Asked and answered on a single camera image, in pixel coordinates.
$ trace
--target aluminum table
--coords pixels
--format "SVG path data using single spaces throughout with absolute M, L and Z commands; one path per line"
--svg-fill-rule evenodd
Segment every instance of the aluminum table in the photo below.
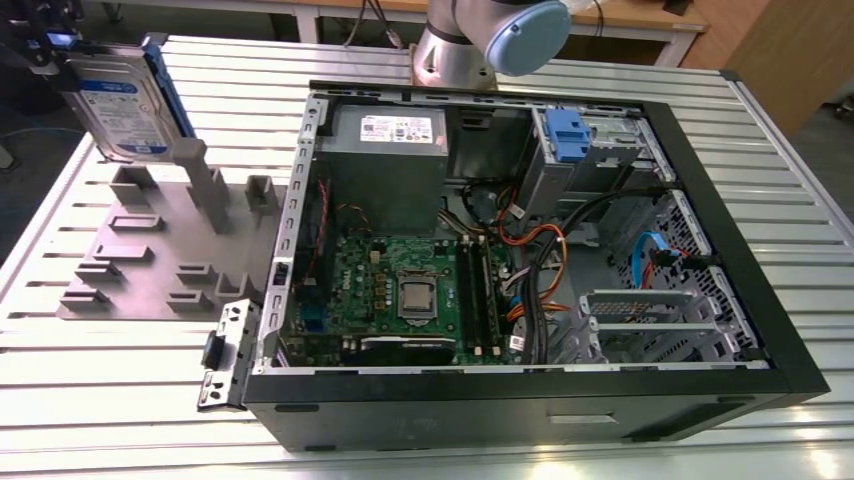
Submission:
M 166 61 L 226 180 L 287 183 L 308 80 L 407 83 L 408 56 L 171 37 Z M 0 472 L 182 478 L 842 478 L 854 476 L 854 230 L 743 85 L 717 72 L 550 63 L 504 91 L 671 104 L 833 392 L 685 441 L 288 453 L 248 413 L 195 411 L 212 324 L 64 321 L 116 165 L 87 136 L 0 270 Z M 178 167 L 151 168 L 182 177 Z

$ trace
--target motherboard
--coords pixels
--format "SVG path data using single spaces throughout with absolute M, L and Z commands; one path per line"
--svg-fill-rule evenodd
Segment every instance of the motherboard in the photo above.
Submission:
M 303 332 L 284 339 L 291 358 L 334 366 L 371 364 L 375 355 L 388 364 L 408 350 L 426 363 L 435 356 L 452 356 L 451 364 L 507 363 L 496 280 L 508 254 L 484 238 L 342 236 L 331 299 L 300 305 Z

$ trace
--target power supply label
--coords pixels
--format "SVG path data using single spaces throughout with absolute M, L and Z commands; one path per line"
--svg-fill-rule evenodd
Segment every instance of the power supply label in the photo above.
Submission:
M 432 123 L 427 117 L 362 117 L 363 142 L 432 143 Z
M 84 80 L 80 95 L 114 145 L 132 153 L 164 153 L 151 102 L 132 83 Z

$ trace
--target metal bracket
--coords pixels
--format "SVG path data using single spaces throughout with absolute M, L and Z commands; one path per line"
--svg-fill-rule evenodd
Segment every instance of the metal bracket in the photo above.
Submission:
M 204 346 L 204 380 L 196 410 L 244 411 L 243 389 L 252 368 L 262 309 L 250 300 L 227 303 Z

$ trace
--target cpu socket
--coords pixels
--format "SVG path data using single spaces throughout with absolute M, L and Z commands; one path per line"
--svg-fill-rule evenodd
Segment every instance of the cpu socket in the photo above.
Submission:
M 415 327 L 423 327 L 438 316 L 436 278 L 398 277 L 398 316 Z

